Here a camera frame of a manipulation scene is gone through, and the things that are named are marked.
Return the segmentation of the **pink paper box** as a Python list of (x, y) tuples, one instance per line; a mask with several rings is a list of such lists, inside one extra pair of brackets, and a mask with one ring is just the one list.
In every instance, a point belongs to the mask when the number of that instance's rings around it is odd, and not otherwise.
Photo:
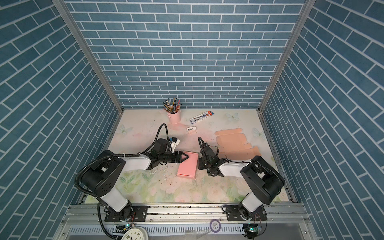
[(183, 162), (180, 163), (177, 177), (185, 179), (194, 179), (196, 176), (199, 154), (194, 152), (184, 152)]

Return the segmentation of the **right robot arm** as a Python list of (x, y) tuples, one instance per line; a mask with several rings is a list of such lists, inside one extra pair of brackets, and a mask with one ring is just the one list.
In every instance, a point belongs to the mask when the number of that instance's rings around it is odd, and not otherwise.
[(284, 178), (261, 156), (246, 161), (219, 158), (207, 143), (200, 143), (199, 169), (206, 170), (211, 177), (236, 177), (243, 179), (251, 192), (239, 203), (242, 218), (249, 220), (262, 205), (269, 205), (280, 194), (285, 185)]

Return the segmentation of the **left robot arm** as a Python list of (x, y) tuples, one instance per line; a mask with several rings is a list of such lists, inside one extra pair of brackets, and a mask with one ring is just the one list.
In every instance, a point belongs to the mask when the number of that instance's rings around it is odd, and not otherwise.
[(167, 163), (181, 164), (187, 159), (187, 153), (173, 150), (173, 142), (166, 139), (155, 140), (142, 153), (133, 155), (104, 151), (78, 172), (75, 187), (115, 213), (129, 215), (131, 202), (116, 187), (122, 173), (152, 170)]

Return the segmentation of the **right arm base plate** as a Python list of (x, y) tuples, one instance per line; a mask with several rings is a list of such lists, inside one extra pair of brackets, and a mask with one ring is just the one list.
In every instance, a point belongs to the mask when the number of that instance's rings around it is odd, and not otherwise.
[(229, 222), (239, 221), (266, 221), (267, 213), (263, 205), (253, 212), (249, 212), (242, 205), (224, 205), (221, 207)]

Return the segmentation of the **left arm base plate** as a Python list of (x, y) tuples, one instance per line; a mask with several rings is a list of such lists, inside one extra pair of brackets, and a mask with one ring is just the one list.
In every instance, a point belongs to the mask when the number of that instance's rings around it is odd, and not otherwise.
[(120, 212), (116, 212), (108, 207), (104, 209), (105, 222), (145, 222), (148, 208), (148, 206), (128, 206)]

